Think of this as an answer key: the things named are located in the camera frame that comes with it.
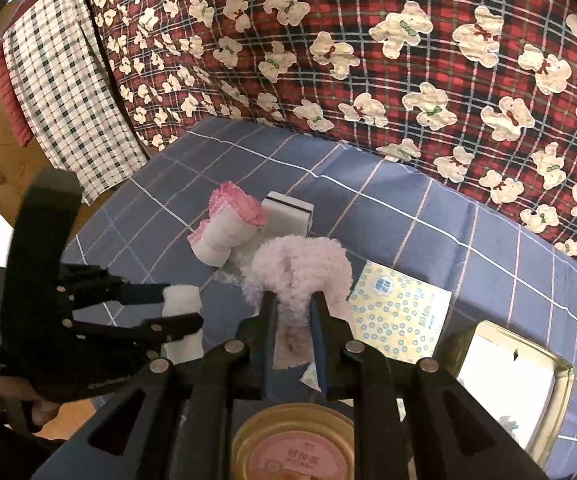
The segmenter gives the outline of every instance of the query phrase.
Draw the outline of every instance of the pink label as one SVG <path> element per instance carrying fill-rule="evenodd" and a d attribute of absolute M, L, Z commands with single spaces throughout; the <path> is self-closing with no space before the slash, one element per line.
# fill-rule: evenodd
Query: pink label
<path fill-rule="evenodd" d="M 302 475 L 344 480 L 347 473 L 341 451 L 328 439 L 307 431 L 269 436 L 252 453 L 249 468 L 260 480 L 299 480 Z"/>

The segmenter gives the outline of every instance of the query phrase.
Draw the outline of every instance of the white gauze roll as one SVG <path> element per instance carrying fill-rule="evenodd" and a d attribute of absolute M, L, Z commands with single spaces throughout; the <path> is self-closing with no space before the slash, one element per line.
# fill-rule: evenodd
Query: white gauze roll
<path fill-rule="evenodd" d="M 201 313 L 202 301 L 200 299 L 200 289 L 195 285 L 171 285 L 164 291 L 163 317 L 178 316 L 179 314 Z M 185 336 L 180 341 L 164 343 L 162 347 L 166 350 L 166 357 L 173 364 L 193 361 L 204 356 L 202 347 L 202 337 L 204 331 L 199 329 L 194 334 Z"/>

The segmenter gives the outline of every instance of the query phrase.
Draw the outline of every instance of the silver rivet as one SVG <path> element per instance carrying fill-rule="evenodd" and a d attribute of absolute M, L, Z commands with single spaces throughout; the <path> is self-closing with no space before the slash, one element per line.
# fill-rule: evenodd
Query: silver rivet
<path fill-rule="evenodd" d="M 345 346 L 351 354 L 361 354 L 361 352 L 364 351 L 364 348 L 366 348 L 364 343 L 358 341 L 357 339 L 347 341 Z"/>
<path fill-rule="evenodd" d="M 155 361 L 151 361 L 150 369 L 155 374 L 161 374 L 168 370 L 169 362 L 166 359 L 156 359 Z"/>
<path fill-rule="evenodd" d="M 419 368 L 425 372 L 428 372 L 429 374 L 434 374 L 437 370 L 439 370 L 439 363 L 430 357 L 425 357 L 419 361 Z"/>
<path fill-rule="evenodd" d="M 229 354 L 238 354 L 239 352 L 244 350 L 244 346 L 245 346 L 244 343 L 239 339 L 231 339 L 230 341 L 227 341 L 225 343 L 224 349 Z"/>

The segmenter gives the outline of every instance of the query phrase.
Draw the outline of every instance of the red quilted fabric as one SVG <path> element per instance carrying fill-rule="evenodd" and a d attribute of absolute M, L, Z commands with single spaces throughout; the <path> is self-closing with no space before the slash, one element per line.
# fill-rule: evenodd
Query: red quilted fabric
<path fill-rule="evenodd" d="M 20 4 L 20 6 L 15 10 L 11 21 L 4 27 L 7 30 L 13 23 L 15 23 L 28 9 L 30 9 L 33 4 L 38 0 L 25 0 Z M 33 138 L 33 132 L 28 127 L 26 118 L 24 117 L 24 112 L 20 107 L 20 102 L 17 99 L 17 95 L 12 88 L 11 77 L 9 76 L 9 70 L 6 67 L 6 60 L 4 59 L 4 48 L 2 47 L 2 39 L 0 38 L 0 96 L 2 97 L 2 102 L 4 103 L 4 111 L 8 115 L 9 121 L 11 121 L 11 127 L 13 135 L 19 145 L 23 148 L 26 146 L 30 140 Z"/>
<path fill-rule="evenodd" d="M 143 142 L 201 118 L 404 162 L 577 258 L 572 0 L 91 0 Z"/>

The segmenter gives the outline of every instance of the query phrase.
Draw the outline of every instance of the gold tin lid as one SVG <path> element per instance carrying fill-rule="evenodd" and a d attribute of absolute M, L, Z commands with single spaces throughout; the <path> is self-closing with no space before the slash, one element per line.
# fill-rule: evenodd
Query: gold tin lid
<path fill-rule="evenodd" d="M 317 404 L 281 404 L 252 416 L 233 438 L 235 480 L 352 480 L 353 423 Z"/>

